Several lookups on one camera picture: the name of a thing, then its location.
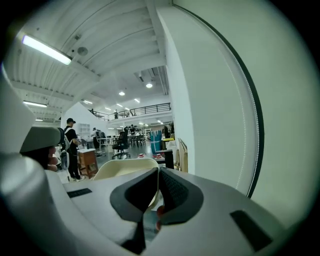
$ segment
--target black rectangular slot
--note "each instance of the black rectangular slot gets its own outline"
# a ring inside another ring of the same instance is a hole
[[[236,210],[230,215],[256,252],[272,242],[271,238],[263,232],[246,212]]]
[[[91,192],[92,191],[89,188],[83,188],[83,189],[67,192],[67,194],[70,198],[75,198],[75,197],[83,196],[83,195],[91,193]]]

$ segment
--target black cap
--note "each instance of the black cap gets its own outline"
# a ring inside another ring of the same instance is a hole
[[[71,123],[71,122],[73,122],[74,124],[76,123],[76,121],[73,120],[72,118],[68,118],[68,119],[66,120],[66,123],[67,123],[67,124],[69,124],[69,123]]]

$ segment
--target beige chair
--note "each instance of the beige chair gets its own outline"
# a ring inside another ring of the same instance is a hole
[[[96,173],[93,181],[121,176],[145,169],[158,168],[158,163],[151,158],[111,160],[106,162]]]

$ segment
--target chair base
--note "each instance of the chair base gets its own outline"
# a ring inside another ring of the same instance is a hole
[[[131,155],[129,154],[129,152],[121,151],[121,152],[118,153],[118,154],[114,154],[114,155],[112,156],[112,159],[114,159],[115,157],[119,157],[119,156],[120,156],[120,158],[121,158],[121,156],[128,156],[129,158],[131,158]]]

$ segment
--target ceiling light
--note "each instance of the ceiling light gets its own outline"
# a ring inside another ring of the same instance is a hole
[[[27,104],[27,105],[42,107],[42,108],[46,108],[47,107],[46,104],[34,103],[34,102],[30,102],[30,101],[25,101],[25,100],[23,101],[23,103]]]
[[[22,39],[22,43],[26,46],[30,46],[33,49],[38,50],[39,52],[42,52],[54,59],[56,59],[59,62],[62,62],[65,65],[69,65],[71,62],[71,59],[68,58],[67,56],[61,54],[60,52],[50,48],[49,46],[46,46],[45,44],[43,44],[42,42],[39,42],[38,40],[25,35]]]

